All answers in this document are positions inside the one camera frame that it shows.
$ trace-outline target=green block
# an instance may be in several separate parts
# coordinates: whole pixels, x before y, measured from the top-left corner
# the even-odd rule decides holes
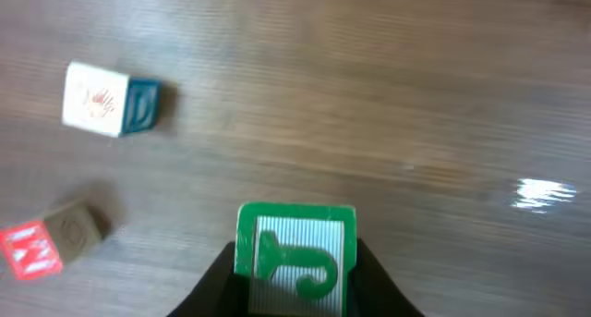
[[[251,314],[345,316],[355,264],[351,206],[249,202],[240,209],[235,273],[250,279]]]

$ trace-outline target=brown wooden surface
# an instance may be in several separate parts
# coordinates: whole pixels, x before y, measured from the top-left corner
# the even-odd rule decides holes
[[[0,219],[119,226],[0,315],[164,316],[243,201],[349,203],[429,316],[591,313],[591,0],[0,0]],[[60,125],[72,59],[176,87],[153,132]],[[524,177],[574,185],[547,213]]]

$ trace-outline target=brown side of block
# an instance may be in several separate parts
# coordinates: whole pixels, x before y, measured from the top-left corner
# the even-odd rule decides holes
[[[101,243],[101,234],[84,201],[73,201],[48,213],[43,222],[64,265]]]

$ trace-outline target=red side of block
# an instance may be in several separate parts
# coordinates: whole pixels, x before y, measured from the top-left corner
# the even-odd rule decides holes
[[[62,261],[41,220],[0,231],[0,249],[18,280],[62,271]]]

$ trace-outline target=blue side of block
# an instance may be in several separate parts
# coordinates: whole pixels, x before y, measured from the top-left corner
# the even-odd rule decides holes
[[[153,128],[158,114],[162,84],[158,80],[132,78],[127,86],[127,102],[121,134]]]

